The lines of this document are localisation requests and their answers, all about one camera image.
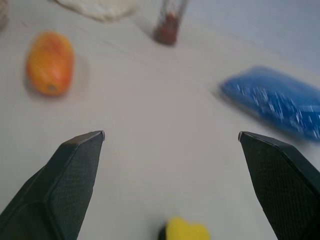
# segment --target white table surface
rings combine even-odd
[[[144,2],[134,16],[102,24],[54,2],[10,1],[0,33],[0,211],[62,142],[104,130],[79,240],[155,240],[175,215],[206,224],[213,240],[275,240],[238,133],[295,144],[318,169],[320,148],[281,135],[212,92],[253,65],[316,86],[319,78],[189,17],[175,48],[156,44],[146,32],[158,6]],[[61,98],[24,85],[29,46],[45,30],[66,35],[76,52],[74,82]]]

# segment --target black object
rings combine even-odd
[[[240,132],[255,194],[279,240],[320,239],[320,173],[293,146]]]
[[[76,240],[104,139],[94,131],[64,142],[0,215],[0,240]]]

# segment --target red spice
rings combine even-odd
[[[154,39],[165,45],[174,45],[177,41],[179,19],[172,13],[167,13],[164,20],[154,31]]]

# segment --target yellow toy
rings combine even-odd
[[[174,217],[161,229],[159,240],[210,240],[210,234],[202,224],[190,224]]]

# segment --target glass jar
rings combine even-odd
[[[160,19],[154,31],[154,39],[165,45],[174,45],[181,20],[189,0],[163,0]]]

